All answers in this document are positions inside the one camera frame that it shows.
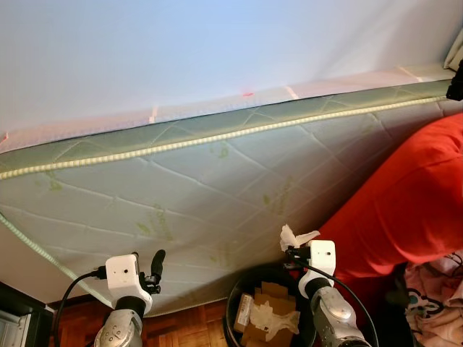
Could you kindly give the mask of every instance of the cardboard box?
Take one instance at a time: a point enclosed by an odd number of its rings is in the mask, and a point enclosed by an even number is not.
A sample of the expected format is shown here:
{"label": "cardboard box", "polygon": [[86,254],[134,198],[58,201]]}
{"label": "cardboard box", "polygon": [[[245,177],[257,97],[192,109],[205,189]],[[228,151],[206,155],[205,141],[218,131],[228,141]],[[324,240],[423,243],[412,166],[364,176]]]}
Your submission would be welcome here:
{"label": "cardboard box", "polygon": [[[267,301],[274,314],[285,315],[296,310],[296,300],[288,295],[288,288],[275,283],[262,282],[262,290],[255,289],[254,304],[264,305]],[[241,344],[245,347],[289,347],[293,333],[288,329],[277,332],[274,338],[266,341],[267,332],[257,329],[252,323],[246,328]]]}
{"label": "cardboard box", "polygon": [[254,305],[254,299],[251,295],[243,293],[239,300],[237,318],[234,321],[233,329],[238,333],[243,333],[245,328],[249,324],[249,318],[251,316],[251,309]]}

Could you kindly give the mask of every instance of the crumpled paper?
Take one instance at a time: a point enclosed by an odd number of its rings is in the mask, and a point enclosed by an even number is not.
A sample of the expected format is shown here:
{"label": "crumpled paper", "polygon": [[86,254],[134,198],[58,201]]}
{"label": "crumpled paper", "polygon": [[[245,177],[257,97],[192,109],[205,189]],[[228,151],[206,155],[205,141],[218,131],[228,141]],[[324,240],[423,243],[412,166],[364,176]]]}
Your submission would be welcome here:
{"label": "crumpled paper", "polygon": [[312,231],[308,234],[295,236],[291,228],[286,224],[281,228],[280,234],[280,247],[283,252],[285,252],[289,246],[294,248],[300,248],[303,244],[308,243],[311,239],[320,236],[319,231]]}
{"label": "crumpled paper", "polygon": [[264,305],[254,305],[251,310],[250,321],[257,329],[267,332],[266,341],[269,342],[275,337],[278,331],[288,328],[294,334],[299,334],[300,312],[294,311],[285,316],[273,314],[273,308],[267,301]]}

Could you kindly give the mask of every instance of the mattress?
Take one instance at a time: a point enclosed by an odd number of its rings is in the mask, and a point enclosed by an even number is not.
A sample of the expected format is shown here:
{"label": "mattress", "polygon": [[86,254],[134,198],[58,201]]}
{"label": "mattress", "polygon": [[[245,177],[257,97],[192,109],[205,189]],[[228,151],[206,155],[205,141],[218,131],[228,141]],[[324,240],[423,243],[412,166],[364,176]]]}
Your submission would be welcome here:
{"label": "mattress", "polygon": [[[150,313],[222,299],[318,228],[411,133],[462,104],[449,81],[294,100],[0,155],[0,221],[71,278],[167,252]],[[106,282],[81,286],[110,304]]]}

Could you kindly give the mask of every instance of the red fabric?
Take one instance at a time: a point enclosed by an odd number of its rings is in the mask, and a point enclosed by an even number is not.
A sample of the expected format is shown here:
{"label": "red fabric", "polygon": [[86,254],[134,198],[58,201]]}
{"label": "red fabric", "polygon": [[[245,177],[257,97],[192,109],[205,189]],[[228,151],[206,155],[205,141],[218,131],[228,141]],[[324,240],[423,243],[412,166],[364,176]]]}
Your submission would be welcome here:
{"label": "red fabric", "polygon": [[387,281],[372,278],[463,249],[462,148],[463,114],[424,127],[321,228],[336,275],[370,308]]}

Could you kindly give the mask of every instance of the floor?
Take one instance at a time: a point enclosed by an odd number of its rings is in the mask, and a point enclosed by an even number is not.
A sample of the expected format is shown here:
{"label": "floor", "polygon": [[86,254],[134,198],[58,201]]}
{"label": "floor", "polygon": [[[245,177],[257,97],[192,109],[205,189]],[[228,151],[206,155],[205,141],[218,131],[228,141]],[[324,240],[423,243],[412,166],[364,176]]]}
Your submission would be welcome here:
{"label": "floor", "polygon": [[[143,320],[144,347],[226,347],[222,329],[226,301]],[[92,341],[111,309],[99,301],[67,307],[60,323],[61,347]],[[49,347],[54,347],[53,338]]]}

